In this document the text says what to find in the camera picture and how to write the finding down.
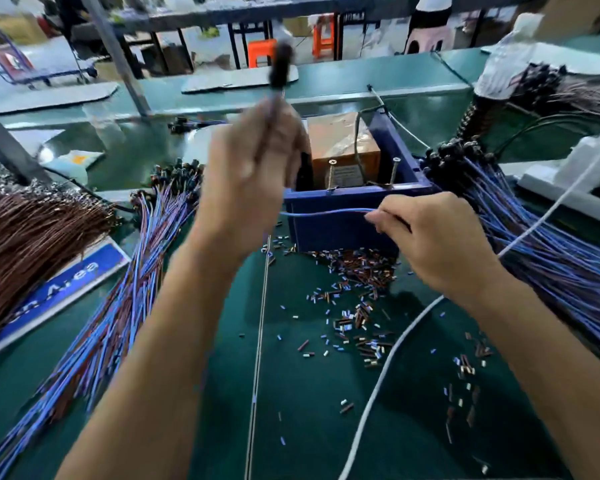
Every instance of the forearm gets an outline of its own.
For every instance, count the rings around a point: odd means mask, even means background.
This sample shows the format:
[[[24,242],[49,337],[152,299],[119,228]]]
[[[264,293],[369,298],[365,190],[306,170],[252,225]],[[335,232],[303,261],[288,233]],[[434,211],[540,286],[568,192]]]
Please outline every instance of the forearm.
[[[464,307],[509,363],[576,479],[600,479],[600,361],[512,276]]]
[[[186,477],[207,355],[237,269],[195,238],[171,259],[133,350],[57,479]]]

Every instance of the screw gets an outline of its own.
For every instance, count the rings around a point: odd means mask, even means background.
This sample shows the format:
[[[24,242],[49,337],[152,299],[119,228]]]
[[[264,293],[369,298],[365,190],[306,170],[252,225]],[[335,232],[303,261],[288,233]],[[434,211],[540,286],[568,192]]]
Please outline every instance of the screw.
[[[329,181],[327,184],[327,190],[331,190],[331,184],[333,183],[333,169],[335,168],[336,163],[336,160],[329,160]]]
[[[389,183],[393,185],[395,181],[395,172],[398,171],[398,163],[400,163],[400,158],[393,157],[393,168],[391,169],[391,181]]]

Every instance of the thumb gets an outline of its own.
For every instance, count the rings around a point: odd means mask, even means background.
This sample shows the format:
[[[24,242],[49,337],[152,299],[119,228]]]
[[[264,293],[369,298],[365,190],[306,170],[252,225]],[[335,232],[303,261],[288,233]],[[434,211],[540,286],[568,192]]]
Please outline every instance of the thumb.
[[[408,253],[413,244],[413,234],[398,219],[380,209],[365,214],[365,219],[376,226],[376,231],[391,237],[403,253]]]

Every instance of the red stool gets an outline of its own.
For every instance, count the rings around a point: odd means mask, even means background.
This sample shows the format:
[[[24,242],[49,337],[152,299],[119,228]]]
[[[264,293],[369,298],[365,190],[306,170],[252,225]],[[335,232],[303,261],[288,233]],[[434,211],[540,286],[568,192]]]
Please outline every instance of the red stool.
[[[326,22],[329,22],[331,27],[331,34],[329,38],[322,38],[322,27],[326,25]],[[313,49],[311,53],[314,57],[320,57],[320,54],[323,50],[333,50],[333,34],[334,34],[334,26],[333,26],[333,15],[325,15],[321,16],[318,19],[318,23],[313,28]]]
[[[256,40],[249,42],[247,54],[249,56],[249,69],[258,66],[258,57],[273,57],[276,53],[276,39]]]

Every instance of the blue sign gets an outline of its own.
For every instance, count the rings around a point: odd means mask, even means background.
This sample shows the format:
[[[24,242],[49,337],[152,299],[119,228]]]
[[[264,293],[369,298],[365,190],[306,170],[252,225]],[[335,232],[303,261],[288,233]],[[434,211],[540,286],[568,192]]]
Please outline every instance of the blue sign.
[[[129,263],[129,257],[107,237],[59,274],[42,284],[13,314],[0,331],[0,350],[103,282]]]

